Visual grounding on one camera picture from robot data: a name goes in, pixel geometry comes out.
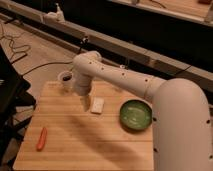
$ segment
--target white cup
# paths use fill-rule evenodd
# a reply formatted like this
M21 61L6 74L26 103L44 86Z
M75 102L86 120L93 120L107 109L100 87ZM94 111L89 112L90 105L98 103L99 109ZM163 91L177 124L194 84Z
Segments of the white cup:
M58 74L58 81L62 84L65 91L70 91L72 88L72 72L61 72Z

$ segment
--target wood grain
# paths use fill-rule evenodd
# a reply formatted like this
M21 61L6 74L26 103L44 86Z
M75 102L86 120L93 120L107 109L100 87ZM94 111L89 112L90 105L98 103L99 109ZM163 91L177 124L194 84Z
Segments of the wood grain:
M131 0L120 0L120 1L131 2ZM205 18L210 7L210 5L208 4L198 3L198 0L154 0L154 1L161 3L163 6L166 7L167 10L194 15L202 18ZM144 5L162 8L161 5L152 2L150 0L141 0L140 3Z
M80 97L57 82L45 84L14 164L16 171L153 171L152 128L130 133L119 123L120 106L134 95L106 82L93 84L91 98L105 100L101 115L84 112ZM36 151L42 127L45 147Z

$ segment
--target black cable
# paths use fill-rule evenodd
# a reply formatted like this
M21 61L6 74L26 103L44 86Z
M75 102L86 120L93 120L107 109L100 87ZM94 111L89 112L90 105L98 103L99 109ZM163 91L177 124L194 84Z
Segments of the black cable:
M46 63L46 64L42 64L42 65L39 65L39 66L37 66L35 68L30 69L29 71L27 71L24 74L22 74L22 76L25 76L25 75L31 73L32 71L34 71L34 70L36 70L38 68L41 68L41 67L44 67L44 66L47 66L47 65L58 65L58 64L59 65L62 65L62 64L72 64L72 61L70 61L70 62L49 62L49 63Z
M83 48L84 45L87 44L88 42L89 42L89 38L88 38L87 36L84 37L84 38L81 40L81 42L80 42L80 48L79 48L77 54L80 54L80 53L81 53L82 48Z
M157 2L157 1L155 1L155 0L149 0L149 1L150 1L150 2L153 2L153 3L155 3L155 4L158 4L158 5L160 5L162 8L166 9L166 6L163 5L163 4L161 4L160 2Z
M13 57L17 54L23 54L21 56L21 58L25 57L27 55L27 52L31 49L31 46L30 45L15 46L15 40L14 40L14 39L20 38L25 32L21 33L19 36L5 35L5 31L4 31L2 22L0 22L0 24L1 24L1 32L2 32L0 40L2 40L2 39L9 40L9 47L13 53L12 56L9 58L9 60L11 61L13 59Z
M192 65L188 66L187 68L185 68L185 69L183 69L183 70L178 71L177 73L175 73L175 74L173 75L173 77L177 77L177 75L179 75L179 74L181 74L181 73L187 71L187 70L188 70L189 68L191 68L191 67L192 67Z
M81 40L81 42L80 42L80 47L79 47L79 50L78 50L77 54L80 54L80 53L81 53L83 46L84 46L86 43L88 43L88 41L89 41L89 38L88 38L88 37L84 37L84 38ZM35 67L35 68L30 69L29 71L27 71L27 72L25 72L24 74L22 74L22 76L25 76L25 75L31 73L32 71L37 70L38 68L41 68L41 67L44 67L44 66L47 66L47 65L54 65L54 64L72 64L72 63L73 63L73 61L70 61L70 62L50 62L50 63L42 64L42 65L39 65L39 66L37 66L37 67Z

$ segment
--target green bowl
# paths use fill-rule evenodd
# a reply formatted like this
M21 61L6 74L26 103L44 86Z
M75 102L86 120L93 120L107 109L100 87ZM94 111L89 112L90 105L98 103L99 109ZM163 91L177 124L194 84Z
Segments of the green bowl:
M120 121L132 130L145 130L152 123L152 109L143 101L129 100L120 108Z

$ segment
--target orange carrot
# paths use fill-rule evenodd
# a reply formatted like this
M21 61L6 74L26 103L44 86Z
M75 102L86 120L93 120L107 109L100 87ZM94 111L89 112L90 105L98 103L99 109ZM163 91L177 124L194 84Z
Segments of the orange carrot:
M36 145L36 150L41 151L44 148L45 142L46 142L46 137L47 137L47 128L43 127L40 138L38 140L38 143Z

